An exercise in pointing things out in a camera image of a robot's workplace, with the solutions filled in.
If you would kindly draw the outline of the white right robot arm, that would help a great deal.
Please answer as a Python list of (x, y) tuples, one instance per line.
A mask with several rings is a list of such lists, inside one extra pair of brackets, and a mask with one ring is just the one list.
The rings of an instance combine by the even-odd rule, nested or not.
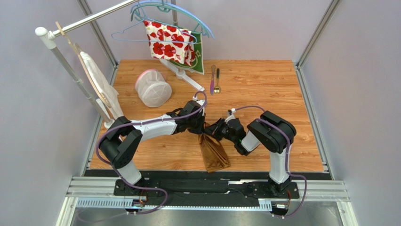
[(235, 109), (228, 110), (227, 118), (221, 118), (206, 126), (204, 132), (216, 140), (233, 143), (241, 155), (249, 155), (263, 145), (270, 152), (270, 171), (267, 190), (273, 195), (283, 194), (291, 182), (288, 153), (297, 134), (295, 127), (270, 111), (265, 111), (245, 129), (234, 116)]

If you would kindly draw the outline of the brown cloth napkin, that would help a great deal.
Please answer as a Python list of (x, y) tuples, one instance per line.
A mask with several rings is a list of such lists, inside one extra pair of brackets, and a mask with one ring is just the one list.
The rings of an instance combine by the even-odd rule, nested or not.
[(208, 173), (231, 167), (231, 162), (220, 141), (205, 132), (198, 136), (201, 155)]

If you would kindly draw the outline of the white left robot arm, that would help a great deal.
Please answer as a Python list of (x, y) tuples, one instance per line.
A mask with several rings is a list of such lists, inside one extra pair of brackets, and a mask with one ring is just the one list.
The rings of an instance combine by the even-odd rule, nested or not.
[(115, 120), (112, 126), (98, 139), (95, 147), (97, 157), (112, 166), (120, 179), (132, 189), (166, 193), (157, 187), (137, 185), (142, 175), (133, 157), (139, 145), (147, 140), (188, 131), (201, 134), (205, 121), (205, 99), (190, 100), (183, 108), (166, 113), (158, 118), (130, 121), (125, 116)]

